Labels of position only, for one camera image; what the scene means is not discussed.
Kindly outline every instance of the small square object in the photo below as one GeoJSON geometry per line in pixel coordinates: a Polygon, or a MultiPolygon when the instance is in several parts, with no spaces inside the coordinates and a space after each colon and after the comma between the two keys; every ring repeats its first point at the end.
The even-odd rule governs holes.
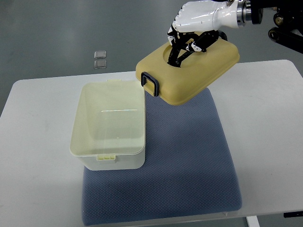
{"type": "Polygon", "coordinates": [[[106,60],[102,59],[95,61],[94,69],[103,69],[103,68],[106,68],[106,60]]]}
{"type": "Polygon", "coordinates": [[[95,59],[98,59],[98,58],[106,58],[106,51],[96,51],[95,59]]]}

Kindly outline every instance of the white plastic container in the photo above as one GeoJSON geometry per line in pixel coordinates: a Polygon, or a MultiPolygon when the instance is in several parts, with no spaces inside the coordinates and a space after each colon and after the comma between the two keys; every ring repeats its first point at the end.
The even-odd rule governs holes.
{"type": "Polygon", "coordinates": [[[139,81],[109,80],[81,91],[70,152],[90,170],[136,169],[145,162],[145,97],[139,81]]]}

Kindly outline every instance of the blue cushion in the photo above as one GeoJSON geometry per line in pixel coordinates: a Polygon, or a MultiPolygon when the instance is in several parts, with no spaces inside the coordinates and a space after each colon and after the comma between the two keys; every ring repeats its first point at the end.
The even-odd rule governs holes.
{"type": "Polygon", "coordinates": [[[241,205],[232,157],[208,89],[181,106],[146,94],[141,168],[84,168],[85,225],[233,211],[241,205]]]}

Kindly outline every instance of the yellow lid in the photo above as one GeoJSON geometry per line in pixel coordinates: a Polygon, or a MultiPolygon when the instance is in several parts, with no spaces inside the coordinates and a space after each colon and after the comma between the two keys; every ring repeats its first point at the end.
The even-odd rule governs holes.
{"type": "Polygon", "coordinates": [[[207,52],[196,52],[183,60],[180,68],[167,64],[171,46],[167,42],[136,66],[136,77],[153,96],[158,82],[159,96],[171,105],[182,105],[229,70],[239,59],[235,45],[218,39],[207,52]]]}

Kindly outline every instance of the white table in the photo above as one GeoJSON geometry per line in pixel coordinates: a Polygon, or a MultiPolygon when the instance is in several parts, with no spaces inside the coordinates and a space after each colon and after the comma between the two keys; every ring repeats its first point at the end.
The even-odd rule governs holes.
{"type": "MultiPolygon", "coordinates": [[[[0,226],[82,227],[83,165],[69,152],[81,88],[134,72],[21,80],[0,117],[0,226]]],[[[239,63],[209,86],[242,193],[239,211],[110,226],[303,210],[303,79],[289,61],[239,63]]]]}

